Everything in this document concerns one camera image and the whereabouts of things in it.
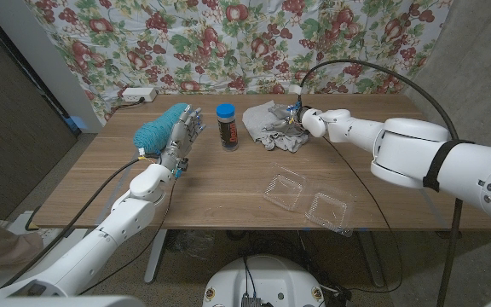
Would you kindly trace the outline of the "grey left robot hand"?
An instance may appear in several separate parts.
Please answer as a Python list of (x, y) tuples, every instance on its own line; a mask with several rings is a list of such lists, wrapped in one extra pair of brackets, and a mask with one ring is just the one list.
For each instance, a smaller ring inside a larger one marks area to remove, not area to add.
[(179, 177), (188, 168), (187, 155), (198, 135), (204, 130), (202, 109), (187, 105), (172, 126), (170, 137), (160, 156), (160, 164), (175, 177)]

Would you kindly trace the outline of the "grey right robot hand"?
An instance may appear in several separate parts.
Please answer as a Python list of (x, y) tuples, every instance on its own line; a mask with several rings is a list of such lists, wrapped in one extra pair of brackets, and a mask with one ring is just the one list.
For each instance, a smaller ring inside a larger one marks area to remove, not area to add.
[(306, 130), (298, 123), (297, 111), (290, 109), (286, 105), (276, 104), (269, 108), (269, 111), (276, 117), (267, 130), (281, 132), (289, 136), (306, 134)]

